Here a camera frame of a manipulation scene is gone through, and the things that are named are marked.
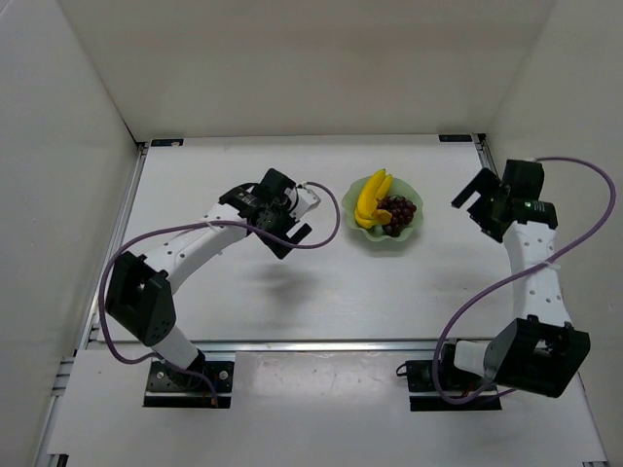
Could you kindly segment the yellow fake banana bunch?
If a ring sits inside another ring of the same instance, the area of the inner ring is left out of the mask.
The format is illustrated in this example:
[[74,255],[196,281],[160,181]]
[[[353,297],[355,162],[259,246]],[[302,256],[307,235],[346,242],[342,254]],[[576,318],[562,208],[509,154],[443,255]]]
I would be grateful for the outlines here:
[[387,195],[392,181],[393,177],[384,169],[377,171],[367,180],[359,193],[354,210],[354,219],[359,227],[370,230],[389,221],[390,214],[387,211],[380,211],[378,203]]

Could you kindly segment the left blue corner label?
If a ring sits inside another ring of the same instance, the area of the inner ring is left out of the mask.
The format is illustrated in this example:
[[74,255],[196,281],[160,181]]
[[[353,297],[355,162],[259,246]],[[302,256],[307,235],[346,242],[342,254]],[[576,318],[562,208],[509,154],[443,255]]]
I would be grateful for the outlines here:
[[183,144],[183,138],[153,139],[150,142],[151,147],[181,147]]

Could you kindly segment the dark red fake grapes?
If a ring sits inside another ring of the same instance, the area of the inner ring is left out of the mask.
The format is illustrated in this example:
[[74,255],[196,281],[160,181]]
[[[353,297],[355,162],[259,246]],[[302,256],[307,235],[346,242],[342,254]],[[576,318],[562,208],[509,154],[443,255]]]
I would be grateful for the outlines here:
[[418,208],[407,198],[391,196],[382,198],[378,203],[380,211],[390,214],[389,221],[382,224],[383,234],[398,237],[414,220]]

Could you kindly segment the front aluminium table rail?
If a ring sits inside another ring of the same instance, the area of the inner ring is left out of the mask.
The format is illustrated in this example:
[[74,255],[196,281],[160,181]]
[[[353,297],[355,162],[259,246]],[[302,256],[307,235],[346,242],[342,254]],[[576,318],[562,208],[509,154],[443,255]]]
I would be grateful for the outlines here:
[[350,352],[350,351],[432,351],[436,340],[281,340],[281,341],[196,341],[209,353],[235,352]]

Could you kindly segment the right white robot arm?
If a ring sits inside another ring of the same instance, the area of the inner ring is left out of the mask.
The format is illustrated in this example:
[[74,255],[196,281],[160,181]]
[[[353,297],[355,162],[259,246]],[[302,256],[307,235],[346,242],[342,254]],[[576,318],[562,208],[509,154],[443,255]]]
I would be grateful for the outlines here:
[[591,348],[589,335],[573,327],[563,300],[554,267],[561,254],[555,247],[558,218],[555,206],[539,198],[543,184],[541,163],[509,160],[501,176],[482,169],[452,202],[460,208],[473,194],[479,196],[467,211],[484,234],[506,249],[511,274],[498,284],[513,288],[513,318],[488,343],[457,341],[449,363],[441,357],[444,344],[436,344],[432,383],[450,405],[472,399],[445,393],[444,370],[478,377],[482,385],[476,395],[497,384],[558,398]]

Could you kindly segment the blue corner label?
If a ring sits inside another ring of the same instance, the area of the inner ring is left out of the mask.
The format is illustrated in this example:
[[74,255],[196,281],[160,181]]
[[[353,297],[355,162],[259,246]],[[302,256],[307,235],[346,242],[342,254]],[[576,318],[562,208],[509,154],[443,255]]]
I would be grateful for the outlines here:
[[439,134],[438,139],[442,143],[470,143],[473,141],[470,134]]
[[183,144],[183,138],[153,139],[150,142],[151,147],[181,147]]

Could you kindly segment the left aluminium table rail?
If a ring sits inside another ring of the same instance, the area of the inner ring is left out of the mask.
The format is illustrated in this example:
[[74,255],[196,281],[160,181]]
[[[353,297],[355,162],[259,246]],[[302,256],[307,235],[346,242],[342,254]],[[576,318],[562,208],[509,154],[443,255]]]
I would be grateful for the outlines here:
[[44,424],[40,432],[35,460],[32,462],[32,466],[65,466],[67,463],[67,454],[48,453],[50,439],[59,411],[60,400],[64,395],[69,382],[74,360],[78,351],[88,347],[93,331],[98,330],[97,296],[100,279],[103,275],[107,262],[121,245],[125,235],[128,219],[140,182],[149,146],[149,142],[139,142],[137,144],[137,154],[132,166],[132,172],[125,187],[122,203],[115,219],[115,224],[102,259],[102,264],[95,276],[92,298],[88,302],[88,307],[84,313],[80,333],[78,334],[78,338],[72,347],[72,351],[68,355],[62,356],[56,367],[50,401],[45,412]]

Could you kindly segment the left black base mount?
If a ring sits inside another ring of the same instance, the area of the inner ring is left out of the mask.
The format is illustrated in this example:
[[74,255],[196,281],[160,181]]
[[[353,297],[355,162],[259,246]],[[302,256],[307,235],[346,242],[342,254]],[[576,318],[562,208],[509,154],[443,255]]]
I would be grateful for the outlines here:
[[176,373],[160,361],[152,361],[143,406],[146,408],[229,409],[232,403],[234,361],[206,361],[203,375],[212,383],[216,397],[201,378]]

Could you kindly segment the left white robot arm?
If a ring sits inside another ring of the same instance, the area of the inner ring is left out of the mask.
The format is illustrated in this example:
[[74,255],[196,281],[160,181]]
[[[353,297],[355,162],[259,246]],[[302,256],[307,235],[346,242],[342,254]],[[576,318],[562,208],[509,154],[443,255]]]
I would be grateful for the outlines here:
[[269,169],[260,182],[226,192],[198,223],[162,245],[121,254],[112,266],[105,312],[157,353],[177,383],[200,381],[205,359],[176,324],[174,294],[207,261],[250,234],[284,258],[311,232],[300,220],[319,203],[310,188]]

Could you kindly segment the right blue corner label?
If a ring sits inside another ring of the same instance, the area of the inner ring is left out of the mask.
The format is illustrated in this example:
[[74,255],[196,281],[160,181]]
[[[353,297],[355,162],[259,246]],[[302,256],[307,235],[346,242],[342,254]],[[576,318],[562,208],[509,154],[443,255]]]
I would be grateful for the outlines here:
[[438,139],[442,143],[470,143],[473,141],[470,134],[439,134]]

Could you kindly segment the green glass fruit bowl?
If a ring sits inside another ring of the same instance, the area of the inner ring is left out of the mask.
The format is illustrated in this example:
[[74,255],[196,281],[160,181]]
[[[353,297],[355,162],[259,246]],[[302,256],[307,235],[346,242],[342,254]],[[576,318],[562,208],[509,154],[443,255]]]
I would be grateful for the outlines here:
[[342,208],[347,225],[373,241],[406,240],[423,222],[420,195],[384,170],[353,182]]

